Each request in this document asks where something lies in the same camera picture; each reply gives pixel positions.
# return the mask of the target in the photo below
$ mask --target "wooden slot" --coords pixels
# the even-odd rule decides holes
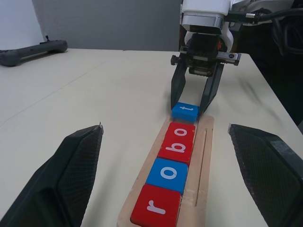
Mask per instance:
[[[161,148],[171,117],[167,117],[118,215],[117,227],[138,227],[130,216],[146,182],[154,160]],[[196,125],[196,135],[181,200],[177,227],[204,227],[209,182],[214,118],[203,115]]]

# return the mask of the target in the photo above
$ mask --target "gray wall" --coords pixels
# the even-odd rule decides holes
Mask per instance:
[[[70,48],[177,51],[180,0],[32,0],[43,34]]]
[[[32,0],[0,0],[0,50],[43,41]]]

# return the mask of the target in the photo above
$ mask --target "white letter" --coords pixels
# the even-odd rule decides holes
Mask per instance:
[[[172,175],[171,176],[168,176],[166,175],[164,172],[168,170],[168,171],[172,171]],[[177,176],[177,171],[174,169],[174,168],[171,168],[171,167],[164,167],[161,169],[161,172],[160,172],[161,176],[165,179],[168,179],[168,180],[172,180],[174,178],[176,178]]]
[[[171,145],[171,148],[165,148],[166,150],[171,150],[171,151],[175,151],[175,152],[179,152],[179,153],[184,153],[185,151],[185,146],[182,143],[173,143]]]
[[[187,135],[187,131],[185,129],[176,129],[175,130],[175,134],[177,136],[186,136]]]
[[[147,210],[158,213],[158,214],[165,214],[165,210],[163,210],[161,208],[158,208],[158,207],[155,207],[153,205],[153,200],[150,200],[148,202],[148,204],[149,204],[149,206],[147,207]]]
[[[193,108],[186,108],[185,106],[180,106],[180,108],[182,109],[182,110],[194,110]]]

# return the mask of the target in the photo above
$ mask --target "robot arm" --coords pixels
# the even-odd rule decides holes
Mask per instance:
[[[225,63],[238,65],[241,54],[230,53],[233,36],[230,22],[257,25],[259,22],[275,21],[283,16],[298,16],[303,9],[288,9],[294,0],[184,0],[182,26],[187,30],[186,46],[180,55],[172,56],[171,64],[177,64],[171,81],[171,109],[178,102],[184,85],[185,73],[207,77],[198,116],[203,114],[215,97]],[[265,8],[270,14],[254,12]]]

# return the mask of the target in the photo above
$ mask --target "table surface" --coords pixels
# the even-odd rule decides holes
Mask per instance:
[[[63,138],[102,122],[95,185],[82,227],[114,227],[170,113],[173,52],[69,49],[0,66],[0,218]],[[198,105],[206,78],[186,75],[180,101]],[[252,59],[224,67],[205,114],[214,117],[207,227],[266,227],[241,176],[230,123],[280,136],[303,157],[303,136]]]

